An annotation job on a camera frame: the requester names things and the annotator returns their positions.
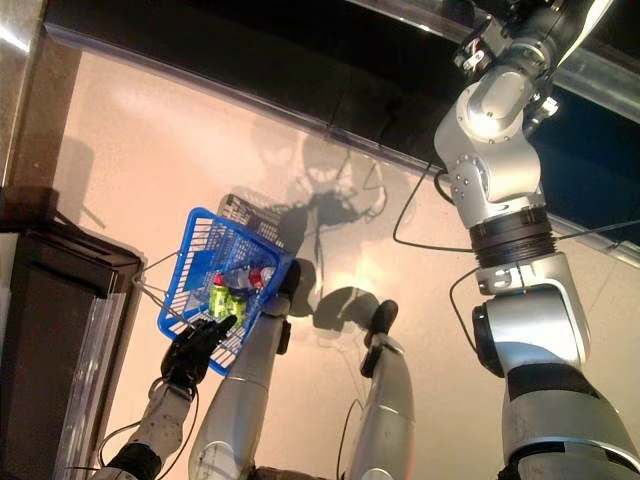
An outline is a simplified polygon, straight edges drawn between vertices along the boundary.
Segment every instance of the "green can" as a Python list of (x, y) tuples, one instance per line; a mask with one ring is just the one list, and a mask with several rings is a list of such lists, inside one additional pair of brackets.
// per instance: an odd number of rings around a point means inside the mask
[(245, 297), (229, 294), (227, 298), (229, 315), (235, 315), (236, 325), (243, 325), (247, 320), (247, 299)]
[(229, 289), (224, 285), (213, 285), (209, 295), (209, 314), (215, 320), (224, 320), (229, 312)]

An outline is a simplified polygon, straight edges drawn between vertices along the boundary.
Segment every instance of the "bottle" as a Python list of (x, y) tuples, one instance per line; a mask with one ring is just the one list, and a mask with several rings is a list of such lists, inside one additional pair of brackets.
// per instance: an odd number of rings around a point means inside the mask
[(209, 314), (214, 320), (221, 321), (229, 316), (230, 296), (229, 288), (224, 284), (224, 276), (216, 273), (209, 291)]
[(274, 267), (236, 268), (224, 274), (224, 286), (236, 296), (240, 292), (249, 295), (255, 290), (264, 288), (269, 283), (274, 271)]

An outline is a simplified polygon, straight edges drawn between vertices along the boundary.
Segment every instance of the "blue plastic basket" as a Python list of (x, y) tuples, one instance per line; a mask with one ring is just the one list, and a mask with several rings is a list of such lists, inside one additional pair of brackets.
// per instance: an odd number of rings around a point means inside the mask
[[(194, 208), (187, 220), (164, 305), (188, 321), (196, 318), (214, 321), (209, 315), (209, 292), (215, 273), (246, 266), (274, 267), (266, 286), (249, 297), (244, 325), (234, 326), (211, 355), (209, 366), (226, 375), (255, 323), (260, 307), (276, 292), (292, 260), (289, 252), (246, 227), (204, 208)], [(158, 316), (158, 327), (173, 339), (185, 324), (164, 308)]]

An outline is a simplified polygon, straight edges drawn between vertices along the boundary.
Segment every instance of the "wire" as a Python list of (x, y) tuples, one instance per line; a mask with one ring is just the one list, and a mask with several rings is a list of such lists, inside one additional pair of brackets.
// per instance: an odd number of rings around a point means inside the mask
[(169, 465), (169, 468), (167, 468), (167, 470), (158, 477), (157, 480), (162, 480), (164, 477), (167, 476), (167, 474), (171, 471), (171, 469), (175, 466), (175, 464), (178, 462), (178, 459), (180, 458), (180, 455), (182, 455), (182, 452), (184, 452), (184, 449), (187, 447), (187, 443), (189, 443), (189, 439), (191, 438), (191, 434), (193, 433), (193, 429), (196, 426), (196, 420), (198, 418), (198, 408), (200, 408), (200, 394), (198, 393), (198, 389), (196, 387), (193, 388), (194, 389), (194, 394), (195, 394), (195, 398), (196, 398), (196, 408), (195, 411), (193, 412), (193, 422), (191, 423), (191, 428), (189, 429), (189, 433), (187, 434), (187, 438), (185, 438), (182, 447), (180, 448), (180, 450), (178, 451), (178, 454), (176, 455), (176, 458), (173, 459), (173, 462), (171, 462), (171, 465)]
[(349, 411), (347, 412), (347, 416), (344, 419), (344, 427), (342, 427), (342, 437), (340, 437), (340, 448), (338, 448), (338, 461), (336, 462), (336, 480), (340, 480), (340, 457), (342, 456), (342, 447), (344, 446), (344, 437), (347, 434), (347, 425), (349, 425), (349, 417), (351, 417), (351, 412), (353, 411), (353, 407), (357, 405), (360, 406), (360, 410), (364, 410), (362, 406), (362, 402), (357, 398), (353, 399), (351, 402), (351, 406), (349, 407)]
[(605, 225), (604, 227), (591, 228), (583, 232), (570, 233), (569, 235), (562, 235), (561, 237), (556, 237), (556, 241), (567, 240), (568, 238), (580, 237), (582, 235), (589, 235), (591, 233), (608, 232), (609, 230), (617, 230), (619, 228), (630, 227), (632, 225), (638, 225), (638, 224), (640, 224), (640, 218), (636, 220), (629, 220), (628, 222), (612, 223), (610, 225)]
[(440, 186), (440, 177), (445, 173), (447, 173), (446, 170), (439, 170), (438, 173), (436, 173), (435, 177), (433, 177), (433, 186), (436, 187), (436, 192), (438, 192), (445, 201), (451, 205), (455, 205), (455, 203), (453, 203), (453, 199), (447, 195), (442, 189), (442, 186)]
[[(154, 385), (157, 385), (157, 381), (155, 380), (151, 386), (151, 389), (149, 390), (149, 395), (151, 395), (151, 393), (153, 393), (154, 390)], [(191, 439), (191, 435), (193, 434), (193, 430), (195, 429), (196, 426), (196, 420), (198, 419), (198, 409), (200, 408), (200, 393), (198, 392), (198, 389), (196, 387), (193, 388), (193, 393), (195, 396), (195, 400), (196, 400), (196, 407), (195, 407), (195, 411), (193, 413), (193, 422), (191, 423), (191, 427), (189, 428), (189, 433), (187, 434), (187, 438), (185, 438), (184, 442), (182, 443), (182, 447), (180, 448), (180, 450), (178, 451), (178, 454), (175, 456), (175, 458), (173, 459), (173, 461), (171, 462), (171, 465), (169, 465), (169, 467), (167, 468), (167, 470), (160, 475), (157, 480), (161, 480), (164, 477), (167, 476), (167, 474), (171, 471), (171, 469), (176, 465), (176, 463), (178, 462), (178, 459), (180, 458), (180, 456), (182, 455), (182, 453), (184, 452), (185, 448), (187, 447), (187, 443), (189, 443), (189, 440)], [(104, 456), (102, 451), (104, 450), (104, 446), (107, 444), (107, 442), (109, 440), (111, 440), (113, 437), (115, 437), (116, 435), (118, 435), (119, 433), (124, 432), (125, 430), (129, 430), (133, 427), (137, 427), (138, 425), (140, 425), (142, 423), (143, 419), (138, 420), (135, 423), (131, 423), (127, 426), (121, 427), (117, 430), (114, 430), (113, 432), (111, 432), (109, 435), (107, 435), (106, 437), (104, 437), (104, 439), (102, 440), (102, 442), (100, 442), (100, 445), (98, 447), (98, 463), (100, 464), (101, 467), (104, 468), (105, 463), (104, 463)], [(98, 470), (97, 468), (90, 468), (90, 467), (69, 467), (69, 468), (77, 468), (80, 470)]]
[(100, 445), (98, 446), (98, 464), (100, 464), (101, 467), (104, 468), (105, 466), (103, 450), (107, 442), (111, 440), (113, 437), (115, 437), (116, 435), (118, 435), (119, 433), (126, 432), (127, 430), (137, 427), (141, 423), (142, 423), (142, 419), (138, 420), (137, 422), (130, 423), (129, 425), (125, 425), (124, 427), (120, 427), (102, 439), (102, 442), (100, 442)]
[(436, 245), (424, 245), (421, 243), (407, 242), (405, 240), (400, 240), (398, 238), (398, 228), (400, 227), (400, 222), (402, 221), (402, 218), (404, 217), (404, 214), (406, 213), (407, 208), (409, 208), (409, 205), (411, 205), (411, 201), (413, 200), (413, 197), (415, 197), (416, 192), (420, 188), (420, 185), (422, 185), (422, 182), (424, 181), (424, 177), (427, 176), (427, 172), (429, 171), (430, 167), (431, 167), (431, 162), (429, 162), (429, 164), (427, 165), (427, 168), (425, 168), (424, 173), (420, 177), (420, 180), (418, 180), (418, 183), (416, 184), (415, 188), (411, 192), (411, 195), (409, 195), (407, 202), (404, 204), (404, 207), (402, 207), (402, 211), (400, 212), (400, 215), (398, 216), (398, 220), (396, 221), (396, 225), (393, 228), (393, 240), (402, 245), (407, 245), (409, 247), (415, 247), (415, 248), (424, 248), (426, 250), (437, 250), (440, 252), (473, 253), (473, 250), (471, 250), (470, 248), (455, 248), (455, 247), (441, 247)]
[(453, 298), (453, 291), (455, 290), (455, 288), (458, 285), (460, 285), (460, 283), (462, 283), (464, 281), (464, 279), (466, 279), (467, 277), (469, 277), (470, 275), (475, 273), (476, 270), (478, 270), (478, 267), (474, 268), (473, 270), (470, 270), (469, 272), (467, 272), (463, 276), (461, 276), (458, 280), (453, 282), (453, 284), (451, 285), (451, 288), (449, 289), (449, 301), (451, 302), (451, 306), (453, 307), (453, 310), (456, 312), (456, 316), (458, 317), (458, 322), (460, 322), (460, 326), (462, 327), (462, 331), (464, 332), (464, 336), (467, 338), (467, 343), (471, 347), (471, 350), (473, 350), (475, 353), (478, 353), (478, 350), (476, 349), (476, 346), (473, 344), (473, 341), (471, 340), (471, 335), (469, 335), (469, 330), (467, 330), (467, 326), (464, 323), (464, 321), (462, 320), (462, 315), (460, 315), (460, 311), (458, 310), (458, 306), (456, 305), (456, 301)]

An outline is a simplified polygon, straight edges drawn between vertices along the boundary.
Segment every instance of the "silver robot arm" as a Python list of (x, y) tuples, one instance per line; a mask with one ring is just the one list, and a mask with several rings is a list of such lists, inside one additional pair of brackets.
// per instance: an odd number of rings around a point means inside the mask
[[(499, 478), (638, 479), (629, 435), (580, 371), (589, 329), (523, 134), (526, 107), (539, 105), (534, 123), (553, 113), (543, 98), (551, 75), (611, 2), (552, 3), (511, 38), (493, 36), (494, 61), (447, 113), (435, 146), (480, 264), (480, 291), (493, 296), (474, 309), (473, 323), (480, 362), (507, 381)], [(480, 32), (489, 45), (491, 29)], [(483, 56), (475, 54), (460, 65), (474, 68)]]

